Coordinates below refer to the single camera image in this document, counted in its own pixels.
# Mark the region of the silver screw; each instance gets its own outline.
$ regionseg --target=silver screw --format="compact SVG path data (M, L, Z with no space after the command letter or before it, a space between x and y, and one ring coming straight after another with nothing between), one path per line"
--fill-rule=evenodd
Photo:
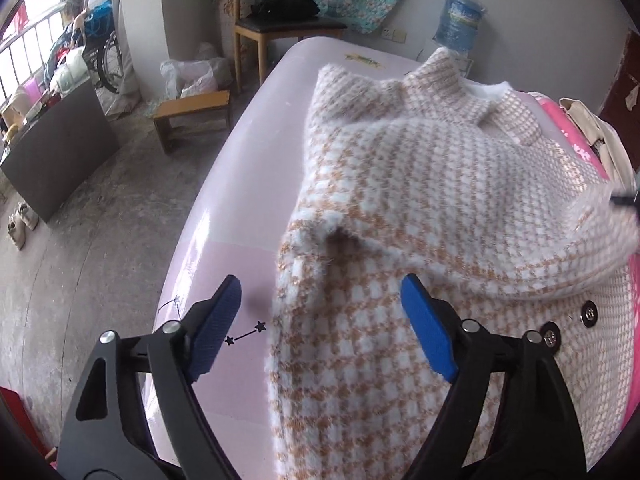
M540 335L540 332L536 332L535 330L529 330L527 332L527 341L535 344L542 343L542 336Z
M556 344L556 334L552 330L545 332L545 343L549 348L553 348Z
M180 321L171 320L167 321L164 325L162 325L162 331L165 334L172 334L174 332L178 332L180 330Z
M110 343L114 339L116 339L116 333L113 330L107 330L107 332L102 332L102 335L100 336L100 342L103 345Z
M469 333L474 333L480 330L480 325L474 319L465 319L462 322L462 330Z

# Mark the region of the blue rubber pad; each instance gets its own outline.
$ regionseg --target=blue rubber pad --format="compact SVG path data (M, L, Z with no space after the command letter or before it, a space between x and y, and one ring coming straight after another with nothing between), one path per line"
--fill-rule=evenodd
M402 280L400 298L431 368L452 383L458 374L458 366L453 359L453 345L449 334L435 315L429 298L420 290L419 282L414 283L411 277L405 277Z
M211 312L198 329L191 346L191 359L186 372L187 380L195 382L211 370L220 347L240 309L242 288L240 280L231 277L227 286L209 301L215 301Z

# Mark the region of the knit sweater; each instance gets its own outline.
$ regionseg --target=knit sweater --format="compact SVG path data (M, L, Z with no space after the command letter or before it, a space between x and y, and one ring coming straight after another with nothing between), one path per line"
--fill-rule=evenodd
M609 205L613 185L545 138L508 84L460 79L446 49L401 81L323 68L304 164L267 364L279 476L399 479L413 461L449 385L400 304L409 272L490 332L560 327L593 465L620 430L632 368L638 228ZM501 384L494 374L467 462L484 456Z

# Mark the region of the shoe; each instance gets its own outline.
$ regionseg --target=shoe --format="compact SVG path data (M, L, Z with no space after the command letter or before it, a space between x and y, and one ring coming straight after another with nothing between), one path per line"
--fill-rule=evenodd
M27 225L29 229L32 231L38 225L40 221L40 217L36 215L35 211L29 207L29 205L25 202L20 202L18 204L18 216L22 219L22 221Z
M19 216L9 216L9 225L7 226L9 238L14 245L20 250L24 245L24 222Z

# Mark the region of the window railing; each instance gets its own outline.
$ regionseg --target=window railing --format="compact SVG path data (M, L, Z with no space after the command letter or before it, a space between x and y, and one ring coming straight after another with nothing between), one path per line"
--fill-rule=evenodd
M18 85L31 77L39 79L49 59L53 43L64 31L62 10L64 3L51 7L23 30L0 43L0 100L9 100Z

